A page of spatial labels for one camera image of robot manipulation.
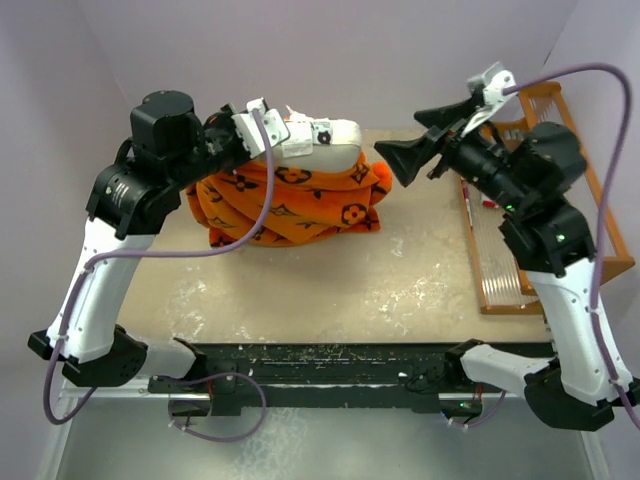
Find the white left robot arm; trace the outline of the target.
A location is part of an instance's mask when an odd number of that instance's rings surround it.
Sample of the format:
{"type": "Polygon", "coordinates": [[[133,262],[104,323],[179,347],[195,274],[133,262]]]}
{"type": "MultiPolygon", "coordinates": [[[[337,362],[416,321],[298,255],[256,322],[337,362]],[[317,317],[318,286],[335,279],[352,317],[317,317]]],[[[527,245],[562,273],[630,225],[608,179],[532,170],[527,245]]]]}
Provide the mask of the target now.
{"type": "Polygon", "coordinates": [[[182,340],[137,340],[117,323],[139,265],[187,186],[249,155],[238,123],[250,118],[231,105],[206,122],[192,98],[175,90],[147,95],[129,116],[131,134],[96,178],[86,210],[84,241],[60,313],[28,347],[81,387],[115,387],[135,376],[167,376],[184,392],[206,378],[197,352],[182,340]]]}

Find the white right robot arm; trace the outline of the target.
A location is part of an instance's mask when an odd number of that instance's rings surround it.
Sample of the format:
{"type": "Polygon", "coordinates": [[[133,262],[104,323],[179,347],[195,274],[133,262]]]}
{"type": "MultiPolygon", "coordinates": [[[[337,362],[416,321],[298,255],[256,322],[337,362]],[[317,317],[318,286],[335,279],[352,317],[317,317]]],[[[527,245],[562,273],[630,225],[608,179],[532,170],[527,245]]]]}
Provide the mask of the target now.
{"type": "Polygon", "coordinates": [[[446,383],[456,391],[492,385],[522,397],[549,427],[597,431],[616,407],[638,403],[639,381],[615,356],[594,241],[566,198],[587,168],[580,142],[566,126],[541,122],[509,149],[493,123],[472,116],[466,102],[419,111],[421,137],[379,141],[375,150],[403,186],[421,169],[433,179],[453,171],[502,208],[500,232],[542,305],[555,354],[529,358],[470,340],[447,353],[446,383]]]}

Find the white pillow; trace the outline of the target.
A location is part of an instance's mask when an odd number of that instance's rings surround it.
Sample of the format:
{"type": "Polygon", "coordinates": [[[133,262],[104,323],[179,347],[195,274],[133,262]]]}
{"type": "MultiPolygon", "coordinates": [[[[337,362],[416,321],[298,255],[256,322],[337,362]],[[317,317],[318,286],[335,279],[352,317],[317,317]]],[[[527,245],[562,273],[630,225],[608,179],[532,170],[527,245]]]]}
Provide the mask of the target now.
{"type": "Polygon", "coordinates": [[[286,106],[290,137],[274,148],[275,164],[320,173],[342,173],[355,166],[362,150],[358,123],[314,118],[286,106]]]}

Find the orange patterned pillowcase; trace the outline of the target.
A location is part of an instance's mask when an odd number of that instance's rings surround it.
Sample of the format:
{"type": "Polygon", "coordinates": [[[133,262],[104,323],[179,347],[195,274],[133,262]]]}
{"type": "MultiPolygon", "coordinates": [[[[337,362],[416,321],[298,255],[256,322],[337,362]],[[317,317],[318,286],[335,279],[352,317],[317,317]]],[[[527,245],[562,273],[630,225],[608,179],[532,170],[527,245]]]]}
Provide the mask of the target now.
{"type": "MultiPolygon", "coordinates": [[[[341,233],[380,230],[375,206],[391,191],[393,176],[384,162],[369,163],[360,153],[339,173],[278,166],[271,207],[251,239],[270,247],[300,246],[341,233]]],[[[210,175],[185,189],[195,221],[213,248],[228,245],[254,226],[263,207],[266,166],[258,161],[237,172],[210,175]]]]}

